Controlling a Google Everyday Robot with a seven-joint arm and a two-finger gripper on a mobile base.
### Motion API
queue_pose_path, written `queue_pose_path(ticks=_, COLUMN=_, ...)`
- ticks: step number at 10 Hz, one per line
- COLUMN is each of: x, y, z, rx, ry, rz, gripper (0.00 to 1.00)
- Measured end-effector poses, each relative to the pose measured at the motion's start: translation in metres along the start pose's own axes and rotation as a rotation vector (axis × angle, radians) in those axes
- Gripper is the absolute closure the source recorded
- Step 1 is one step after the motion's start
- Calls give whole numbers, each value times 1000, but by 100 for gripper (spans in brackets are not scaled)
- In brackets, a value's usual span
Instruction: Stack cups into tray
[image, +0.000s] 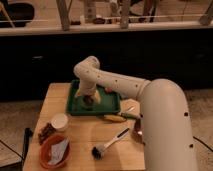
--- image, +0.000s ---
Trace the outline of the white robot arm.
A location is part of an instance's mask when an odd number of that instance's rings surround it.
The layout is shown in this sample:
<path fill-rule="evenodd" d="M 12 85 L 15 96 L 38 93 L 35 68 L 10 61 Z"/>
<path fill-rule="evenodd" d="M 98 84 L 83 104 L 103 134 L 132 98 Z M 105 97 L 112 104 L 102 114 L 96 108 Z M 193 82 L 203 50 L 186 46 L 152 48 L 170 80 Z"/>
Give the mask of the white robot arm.
<path fill-rule="evenodd" d="M 80 79 L 80 95 L 92 95 L 100 85 L 140 103 L 146 171 L 198 171 L 188 103 L 175 82 L 103 71 L 94 56 L 73 72 Z"/>

